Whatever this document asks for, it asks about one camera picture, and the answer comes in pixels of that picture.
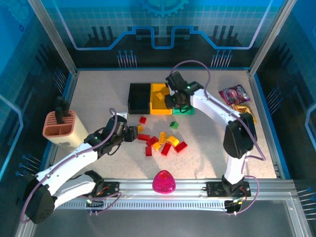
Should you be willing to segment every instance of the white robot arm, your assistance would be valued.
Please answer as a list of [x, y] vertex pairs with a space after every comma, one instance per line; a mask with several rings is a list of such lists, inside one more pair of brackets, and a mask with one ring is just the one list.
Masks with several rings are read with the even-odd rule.
[[[23, 177], [21, 184], [22, 193], [17, 200], [17, 205], [24, 206], [31, 191], [40, 183], [43, 178], [48, 177], [34, 192], [32, 198], [27, 203], [25, 214], [35, 223], [41, 223], [61, 204], [82, 195], [89, 197], [102, 197], [104, 179], [94, 171], [87, 171], [83, 175], [71, 179], [78, 171], [87, 165], [95, 162], [103, 155], [113, 155], [123, 141], [132, 142], [138, 136], [137, 127], [127, 127], [127, 114], [118, 114], [117, 125], [114, 128], [115, 118], [110, 118], [107, 125], [94, 133], [88, 135], [84, 142], [71, 154], [50, 168], [39, 172], [35, 176], [27, 173]], [[82, 151], [90, 149], [89, 152], [82, 154]]]
[[222, 186], [227, 194], [232, 193], [243, 183], [242, 165], [245, 156], [253, 148], [253, 142], [248, 133], [232, 115], [241, 118], [256, 139], [252, 116], [248, 113], [241, 115], [215, 99], [208, 92], [206, 92], [206, 97], [202, 85], [197, 82], [188, 84], [179, 72], [174, 72], [167, 77], [166, 85], [170, 91], [170, 95], [165, 96], [165, 103], [168, 108], [178, 107], [182, 111], [185, 107], [193, 106], [216, 121], [225, 130], [223, 146], [228, 153], [228, 163], [226, 172], [222, 177]]

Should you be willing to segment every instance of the blue trim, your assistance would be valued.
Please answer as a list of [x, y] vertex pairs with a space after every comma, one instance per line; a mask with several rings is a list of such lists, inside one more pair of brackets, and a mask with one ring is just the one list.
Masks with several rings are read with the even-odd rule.
[[75, 43], [75, 40], [73, 38], [73, 36], [70, 33], [70, 30], [65, 22], [65, 19], [63, 17], [63, 15], [61, 14], [59, 7], [57, 6], [56, 1], [54, 0], [53, 3], [55, 5], [57, 14], [59, 15], [62, 24], [64, 25], [64, 28], [67, 32], [67, 35], [73, 45], [73, 47], [76, 50], [84, 50], [84, 51], [90, 51], [90, 50], [111, 50], [113, 49], [117, 43], [126, 35], [135, 35], [136, 34], [136, 30], [137, 29], [146, 29], [146, 30], [150, 30], [151, 32], [151, 44], [152, 44], [152, 48], [153, 49], [172, 49], [174, 47], [174, 42], [175, 42], [175, 31], [177, 29], [189, 29], [190, 30], [190, 34], [198, 34], [201, 35], [214, 49], [237, 49], [237, 50], [248, 50], [251, 49], [253, 44], [255, 43], [255, 40], [261, 30], [261, 27], [270, 11], [271, 5], [273, 3], [274, 0], [271, 0], [269, 5], [267, 6], [267, 9], [258, 25], [258, 28], [256, 30], [256, 32], [254, 33], [254, 36], [250, 42], [249, 46], [243, 47], [243, 46], [217, 46], [207, 35], [204, 31], [196, 31], [194, 30], [194, 26], [192, 25], [185, 25], [185, 26], [174, 26], [171, 30], [171, 43], [170, 46], [156, 46], [155, 45], [155, 31], [154, 28], [152, 26], [132, 26], [132, 30], [131, 31], [124, 31], [122, 32], [118, 38], [115, 39], [115, 41], [109, 46], [109, 47], [87, 47], [87, 48], [82, 48], [82, 47], [78, 47]]
[[[67, 79], [67, 82], [66, 82], [66, 86], [65, 86], [65, 89], [64, 89], [64, 93], [63, 93], [63, 97], [64, 98], [68, 94], [68, 90], [69, 90], [69, 86], [70, 86], [71, 81], [72, 81], [72, 75], [71, 75], [71, 73], [69, 73], [69, 76], [68, 76], [68, 79]], [[47, 159], [48, 159], [48, 154], [49, 154], [49, 151], [50, 151], [52, 145], [53, 144], [50, 141], [47, 142], [47, 145], [46, 145], [46, 148], [45, 148], [45, 152], [44, 152], [44, 155], [43, 155], [43, 159], [42, 159], [42, 162], [41, 162], [40, 167], [39, 167], [40, 171], [45, 169], [45, 165], [46, 165], [46, 162], [47, 162]]]
[[312, 106], [309, 107], [309, 109], [307, 110], [307, 113], [306, 113], [306, 119], [305, 119], [305, 128], [307, 130], [307, 133], [308, 133], [308, 136], [310, 137], [310, 140], [314, 146], [314, 149], [316, 151], [316, 140], [315, 140], [315, 137], [311, 131], [311, 128], [309, 126], [309, 122], [310, 122], [310, 119], [311, 119], [311, 113], [316, 110], [316, 103], [313, 104]]
[[16, 112], [16, 113], [18, 114], [19, 123], [20, 123], [20, 127], [19, 127], [19, 129], [18, 129], [18, 131], [17, 131], [17, 133], [16, 133], [16, 135], [15, 135], [15, 137], [14, 137], [14, 140], [13, 140], [13, 142], [12, 142], [12, 145], [11, 145], [11, 147], [10, 147], [10, 150], [9, 150], [8, 154], [6, 155], [6, 158], [5, 158], [5, 160], [4, 160], [4, 163], [3, 163], [2, 167], [1, 167], [1, 170], [0, 170], [0, 181], [1, 181], [1, 179], [2, 179], [2, 177], [3, 177], [3, 175], [4, 175], [4, 172], [5, 172], [5, 170], [6, 170], [7, 166], [8, 166], [8, 164], [9, 164], [9, 161], [10, 161], [10, 159], [11, 159], [11, 157], [12, 157], [12, 154], [13, 154], [13, 151], [14, 151], [14, 149], [15, 149], [15, 146], [16, 146], [18, 140], [19, 140], [19, 137], [20, 137], [20, 135], [21, 135], [21, 132], [22, 132], [22, 130], [23, 130], [24, 123], [23, 123], [23, 116], [22, 116], [21, 109], [20, 109], [17, 105], [11, 103], [11, 102], [8, 101], [6, 98], [4, 98], [2, 95], [0, 95], [0, 100], [2, 100], [4, 103], [6, 103], [14, 112]]
[[284, 176], [286, 179], [291, 179], [291, 176], [290, 176], [290, 173], [288, 171], [288, 168], [287, 168], [287, 165], [285, 162], [285, 158], [284, 158], [284, 155], [283, 155], [283, 152], [281, 149], [281, 145], [280, 145], [280, 142], [279, 142], [278, 137], [277, 137], [277, 132], [276, 132], [275, 126], [273, 124], [272, 117], [269, 113], [268, 105], [267, 105], [267, 102], [265, 100], [265, 96], [263, 94], [263, 90], [262, 90], [261, 84], [259, 82], [259, 78], [258, 78], [257, 73], [254, 75], [254, 78], [255, 78], [255, 81], [256, 81], [256, 84], [257, 84], [257, 87], [259, 90], [259, 94], [260, 94], [260, 97], [262, 100], [263, 107], [265, 109], [265, 113], [267, 115], [268, 123], [269, 123], [270, 129], [271, 129], [273, 140], [274, 140], [275, 145], [276, 145], [276, 150], [277, 150], [278, 156], [280, 158], [280, 162], [281, 162], [282, 170], [284, 172]]
[[[170, 68], [77, 68], [78, 71], [123, 71], [123, 70], [133, 70], [133, 71], [146, 71], [146, 70], [152, 70], [152, 71], [162, 71], [162, 70], [171, 70]], [[204, 68], [194, 68], [194, 67], [185, 67], [185, 68], [179, 68], [181, 70], [201, 70]], [[213, 71], [249, 71], [249, 68], [211, 68], [209, 69]]]

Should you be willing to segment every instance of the green cube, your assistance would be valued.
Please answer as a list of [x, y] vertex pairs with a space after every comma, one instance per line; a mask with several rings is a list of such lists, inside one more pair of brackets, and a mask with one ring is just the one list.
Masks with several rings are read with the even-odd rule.
[[170, 127], [173, 129], [178, 129], [178, 126], [179, 126], [179, 124], [176, 121], [171, 122], [171, 124], [170, 124]]

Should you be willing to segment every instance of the candy wrapper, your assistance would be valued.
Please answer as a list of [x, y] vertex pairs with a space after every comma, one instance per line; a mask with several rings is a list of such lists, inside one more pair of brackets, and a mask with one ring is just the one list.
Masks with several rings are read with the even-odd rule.
[[241, 112], [242, 114], [247, 113], [247, 112], [250, 113], [252, 115], [253, 122], [257, 123], [257, 120], [256, 120], [256, 118], [255, 118], [255, 116], [254, 116], [254, 114], [249, 106], [247, 106], [247, 105], [232, 105], [232, 107], [233, 107], [233, 110]]
[[225, 90], [221, 90], [219, 91], [219, 94], [225, 100], [227, 105], [238, 105], [251, 100], [242, 85], [236, 85]]

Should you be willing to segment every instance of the red block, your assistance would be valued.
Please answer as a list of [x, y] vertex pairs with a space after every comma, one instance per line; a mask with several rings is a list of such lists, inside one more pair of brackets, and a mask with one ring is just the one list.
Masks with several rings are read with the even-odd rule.
[[142, 123], [142, 124], [145, 124], [145, 123], [146, 123], [146, 120], [147, 120], [147, 118], [145, 118], [145, 117], [140, 117], [139, 122]]
[[153, 154], [152, 154], [152, 147], [146, 147], [145, 148], [145, 154], [147, 157], [151, 157]]
[[150, 135], [138, 134], [137, 139], [142, 141], [148, 141], [150, 139]]
[[177, 145], [174, 149], [177, 153], [184, 150], [188, 145], [185, 142], [181, 142], [179, 145]]
[[155, 144], [156, 142], [158, 142], [158, 138], [157, 137], [155, 137], [155, 136], [153, 136], [149, 141], [147, 141], [147, 145], [148, 146], [152, 146], [153, 144]]
[[162, 151], [161, 151], [161, 154], [166, 157], [168, 152], [169, 152], [169, 150], [170, 150], [170, 147], [171, 147], [171, 144], [170, 143], [166, 143], [164, 145]]

